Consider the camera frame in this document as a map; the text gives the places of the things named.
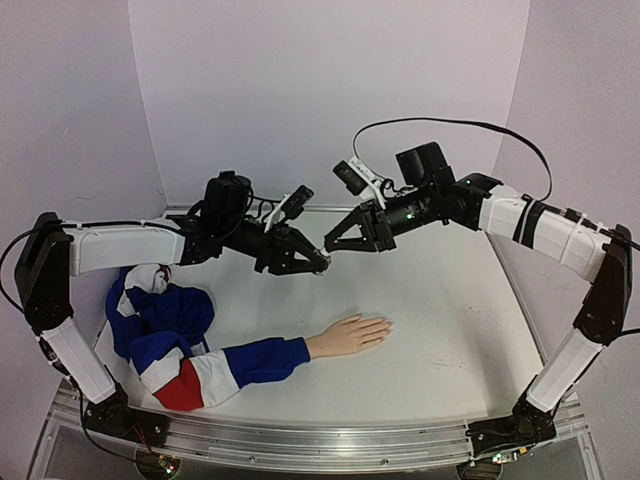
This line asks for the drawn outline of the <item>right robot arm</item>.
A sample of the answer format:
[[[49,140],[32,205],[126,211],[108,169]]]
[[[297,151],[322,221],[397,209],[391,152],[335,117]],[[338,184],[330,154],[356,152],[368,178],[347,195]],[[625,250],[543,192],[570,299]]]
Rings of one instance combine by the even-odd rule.
[[[589,283],[571,330],[511,414],[473,422],[466,432],[478,454],[554,438],[554,418],[565,393],[625,333],[633,282],[630,231],[622,225],[606,229],[581,212],[550,206],[484,174],[457,179],[435,142],[401,152],[396,161],[409,190],[393,198],[384,196],[383,179],[359,158],[334,167],[362,202],[326,235],[326,251],[380,253],[394,249],[399,235],[434,222],[454,222],[510,239]]]

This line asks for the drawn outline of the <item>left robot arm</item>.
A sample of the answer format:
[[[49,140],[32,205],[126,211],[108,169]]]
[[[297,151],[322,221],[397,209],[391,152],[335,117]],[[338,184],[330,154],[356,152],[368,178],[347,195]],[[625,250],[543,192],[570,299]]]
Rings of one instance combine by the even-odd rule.
[[[248,178],[223,171],[208,181],[202,200],[187,213],[152,221],[66,223],[41,214],[19,235],[22,252],[14,268],[24,316],[53,364],[92,403],[98,423],[116,437],[131,433],[133,411],[113,398],[117,385],[74,320],[70,279],[84,273],[145,264],[190,266],[219,257],[224,249],[254,259],[258,273],[320,274],[328,257],[289,226],[312,197],[300,186],[265,221],[249,217],[254,195]]]

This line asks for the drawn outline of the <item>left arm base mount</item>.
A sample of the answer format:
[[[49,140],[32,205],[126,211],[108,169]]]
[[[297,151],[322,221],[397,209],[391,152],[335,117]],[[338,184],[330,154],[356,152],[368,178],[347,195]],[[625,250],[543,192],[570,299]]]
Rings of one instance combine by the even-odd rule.
[[[89,431],[112,438],[145,442],[149,447],[163,447],[168,437],[167,416],[129,405],[126,392],[116,391],[99,403],[89,401],[83,408],[82,420]]]

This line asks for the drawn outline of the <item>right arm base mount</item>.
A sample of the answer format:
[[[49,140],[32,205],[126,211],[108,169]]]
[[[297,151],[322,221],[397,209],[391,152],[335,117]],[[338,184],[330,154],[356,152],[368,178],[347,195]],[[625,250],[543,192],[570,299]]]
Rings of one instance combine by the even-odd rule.
[[[511,414],[503,417],[474,421],[465,435],[471,440],[474,459],[529,449],[538,443],[556,437],[555,416],[560,402],[549,410],[535,407],[523,393],[512,408]]]

